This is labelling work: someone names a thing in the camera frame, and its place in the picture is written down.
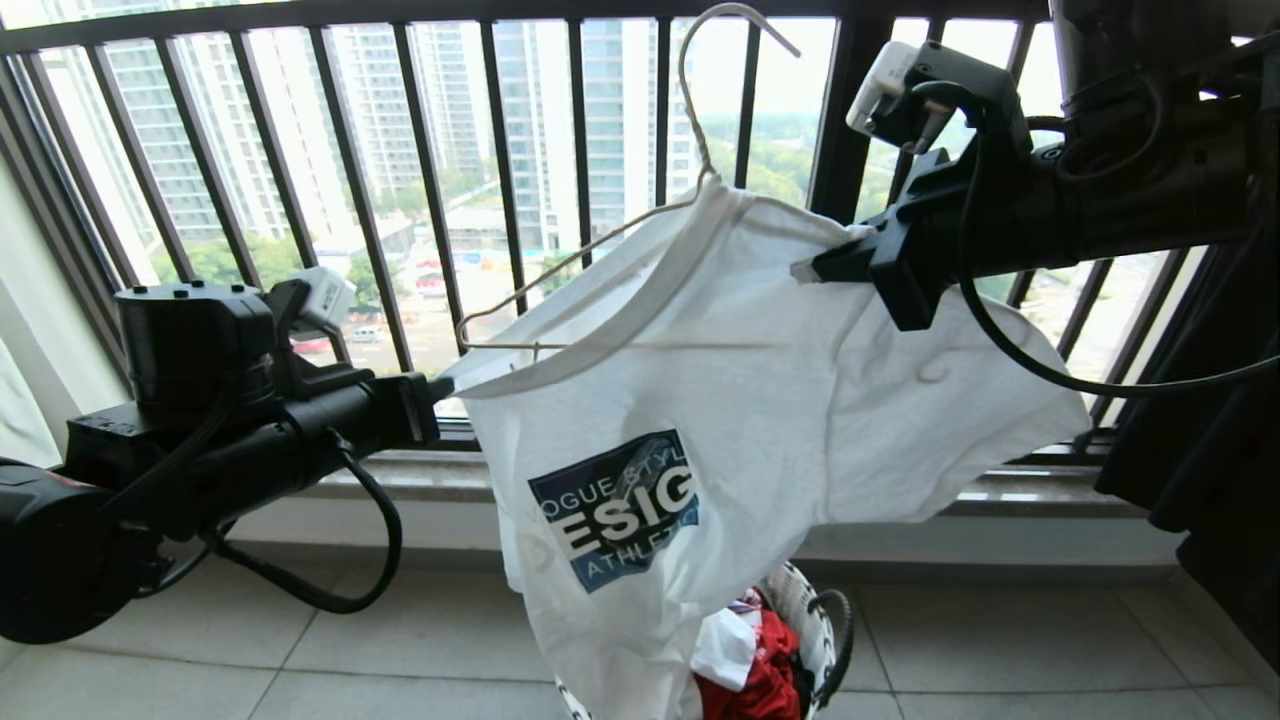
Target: white connector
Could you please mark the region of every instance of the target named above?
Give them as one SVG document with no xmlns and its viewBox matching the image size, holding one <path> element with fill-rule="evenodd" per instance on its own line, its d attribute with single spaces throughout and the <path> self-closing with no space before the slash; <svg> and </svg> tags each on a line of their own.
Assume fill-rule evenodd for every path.
<svg viewBox="0 0 1280 720">
<path fill-rule="evenodd" d="M 906 73 L 915 65 L 919 54 L 919 47 L 905 42 L 896 40 L 886 42 L 876 56 L 872 69 L 863 78 L 854 104 L 845 115 L 845 123 L 854 131 L 870 136 L 876 129 L 872 111 L 876 110 L 881 97 L 901 97 L 906 92 Z"/>
<path fill-rule="evenodd" d="M 292 279 L 306 281 L 311 286 L 307 300 L 298 313 L 298 323 L 292 328 L 296 340 L 323 337 L 324 329 L 339 332 L 342 320 L 356 297 L 356 286 L 329 268 L 307 268 L 294 273 Z"/>
</svg>

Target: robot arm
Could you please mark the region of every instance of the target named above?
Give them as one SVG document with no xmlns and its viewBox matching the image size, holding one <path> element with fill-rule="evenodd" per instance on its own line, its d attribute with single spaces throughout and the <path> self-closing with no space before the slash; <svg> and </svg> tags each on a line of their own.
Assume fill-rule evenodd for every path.
<svg viewBox="0 0 1280 720">
<path fill-rule="evenodd" d="M 897 202 L 868 220 L 878 233 L 794 268 L 797 278 L 874 283 L 899 329 L 929 327 L 960 279 L 978 161 L 978 142 L 954 160 L 928 151 L 956 109 L 986 123 L 986 201 L 968 249 L 977 277 L 1247 237 L 1251 177 L 1275 173 L 1280 33 L 1233 47 L 1204 3 L 1180 8 L 1176 26 L 1158 20 L 1158 4 L 1053 5 L 1065 118 L 1024 118 L 1001 68 L 933 41 L 886 45 L 847 122 L 918 158 Z M 1033 150 L 1030 129 L 1065 142 Z"/>
<path fill-rule="evenodd" d="M 195 562 L 173 571 L 159 552 L 165 538 L 200 537 L 196 562 L 221 555 L 329 611 L 371 603 L 396 573 L 399 519 L 357 460 L 436 439 L 433 398 L 449 388 L 294 354 L 291 334 L 333 334 L 349 302 L 325 270 L 265 296 L 196 281 L 116 302 L 138 400 L 70 420 L 61 468 L 0 461 L 0 635 L 68 639 L 170 585 Z M 388 528 L 383 578 L 366 596 L 333 596 L 227 541 L 236 519 L 343 466 Z"/>
</svg>

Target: dark curtain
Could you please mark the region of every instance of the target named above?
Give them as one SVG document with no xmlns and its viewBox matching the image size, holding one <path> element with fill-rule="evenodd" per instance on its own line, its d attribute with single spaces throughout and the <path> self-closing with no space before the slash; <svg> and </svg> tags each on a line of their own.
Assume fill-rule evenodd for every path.
<svg viewBox="0 0 1280 720">
<path fill-rule="evenodd" d="M 1251 187 L 1244 242 L 1206 255 L 1198 291 L 1149 377 L 1221 373 L 1275 355 L 1275 181 Z M 1130 402 L 1097 489 L 1151 510 L 1151 523 L 1189 530 L 1183 566 L 1280 671 L 1280 382 Z"/>
</svg>

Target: wire hanger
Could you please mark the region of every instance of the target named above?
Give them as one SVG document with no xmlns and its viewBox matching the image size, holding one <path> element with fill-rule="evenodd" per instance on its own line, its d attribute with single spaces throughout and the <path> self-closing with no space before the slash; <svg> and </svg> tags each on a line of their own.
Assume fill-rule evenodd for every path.
<svg viewBox="0 0 1280 720">
<path fill-rule="evenodd" d="M 467 347 L 467 348 L 500 348 L 500 350 L 532 350 L 534 351 L 534 361 L 538 360 L 538 351 L 539 350 L 550 350 L 550 348 L 566 347 L 564 345 L 549 345 L 549 343 L 540 343 L 540 342 L 536 342 L 536 341 L 535 342 L 471 342 L 468 340 L 468 337 L 467 337 L 467 323 L 470 323 L 471 320 L 475 320 L 477 318 L 484 318 L 486 315 L 493 315 L 494 313 L 502 310 L 507 305 L 511 305 L 516 300 L 518 300 L 518 299 L 529 295 L 530 291 L 532 291 L 535 287 L 538 287 L 539 284 L 541 284 L 543 282 L 545 282 L 547 278 L 554 275 L 556 273 L 558 273 L 562 269 L 567 268 L 570 264 L 576 263 L 580 258 L 582 258 L 588 252 L 595 250 L 600 245 L 605 243 L 609 240 L 613 240 L 614 237 L 617 237 L 618 234 L 621 234 L 621 233 L 631 229 L 632 227 L 635 227 L 635 225 L 637 225 L 637 224 L 648 220 L 649 218 L 653 218 L 654 215 L 659 215 L 662 213 L 668 213 L 671 210 L 680 210 L 681 208 L 689 208 L 690 205 L 692 205 L 694 202 L 696 202 L 698 201 L 698 196 L 701 195 L 701 191 L 703 191 L 703 179 L 708 174 L 716 174 L 716 176 L 719 174 L 719 172 L 717 172 L 716 168 L 712 165 L 712 155 L 710 155 L 710 152 L 707 149 L 707 135 L 703 132 L 701 123 L 698 122 L 698 113 L 694 111 L 694 101 L 692 101 L 692 97 L 690 97 L 690 95 L 689 95 L 689 81 L 685 78 L 685 55 L 689 53 L 689 42 L 694 38 L 694 33 L 698 32 L 698 28 L 700 28 L 703 26 L 703 23 L 705 23 L 707 20 L 709 20 L 712 18 L 719 17 L 719 15 L 742 15 L 744 18 L 746 18 L 748 20 L 750 20 L 751 23 L 759 26 L 760 29 L 763 29 L 764 32 L 769 33 L 769 37 L 772 37 L 773 40 L 777 40 L 778 44 L 782 45 L 782 47 L 785 47 L 788 53 L 791 53 L 791 55 L 794 55 L 796 58 L 800 56 L 800 50 L 795 45 L 792 45 L 791 42 L 788 42 L 786 37 L 782 37 L 782 33 L 780 33 L 777 29 L 774 29 L 773 26 L 769 24 L 769 20 L 765 19 L 765 17 L 762 15 L 755 8 L 751 8 L 750 5 L 744 5 L 741 3 L 722 3 L 719 5 L 709 8 L 701 15 L 698 15 L 698 19 L 694 20 L 694 24 L 689 26 L 689 32 L 685 33 L 685 40 L 680 44 L 680 58 L 677 60 L 677 65 L 678 65 L 677 67 L 677 74 L 680 77 L 680 91 L 685 96 L 685 115 L 689 118 L 689 124 L 692 128 L 694 138 L 698 141 L 698 151 L 703 156 L 703 165 L 701 165 L 701 169 L 699 169 L 699 172 L 698 172 L 698 183 L 696 183 L 696 187 L 694 190 L 694 196 L 690 197 L 689 200 L 682 200 L 680 202 L 672 202 L 669 205 L 662 205 L 659 208 L 654 208 L 652 210 L 641 213 L 640 215 L 632 218 L 631 220 L 623 223 L 622 225 L 618 225 L 617 228 L 614 228 L 614 229 L 609 231 L 608 233 L 600 236 L 599 238 L 596 238 L 591 243 L 584 245 L 581 250 L 579 250 L 573 255 L 570 255 L 564 260 L 557 263 L 553 268 L 550 268 L 549 270 L 547 270 L 543 274 L 538 275 L 536 278 L 534 278 L 531 282 L 526 283 L 524 287 L 521 287 L 516 292 L 512 292 L 507 297 L 502 299 L 497 305 L 494 305 L 492 307 L 488 307 L 485 310 L 480 310 L 477 313 L 471 313 L 470 315 L 463 316 L 462 320 L 458 322 L 457 328 L 454 328 L 457 331 L 458 342 L 463 347 Z"/>
</svg>

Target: white laundry basket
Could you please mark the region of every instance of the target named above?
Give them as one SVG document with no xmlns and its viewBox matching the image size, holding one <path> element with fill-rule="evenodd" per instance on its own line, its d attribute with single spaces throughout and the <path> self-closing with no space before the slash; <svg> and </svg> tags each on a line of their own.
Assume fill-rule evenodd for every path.
<svg viewBox="0 0 1280 720">
<path fill-rule="evenodd" d="M 760 584 L 760 593 L 771 610 L 778 614 L 800 641 L 800 661 L 813 673 L 814 691 L 806 720 L 817 720 L 827 702 L 840 689 L 854 653 L 854 612 L 849 598 L 838 591 L 815 592 L 795 565 L 786 562 L 769 574 Z M 836 646 L 836 633 L 823 603 L 833 603 L 841 615 L 841 642 Z M 591 720 L 591 714 L 556 679 L 556 688 L 568 707 L 573 720 Z"/>
</svg>

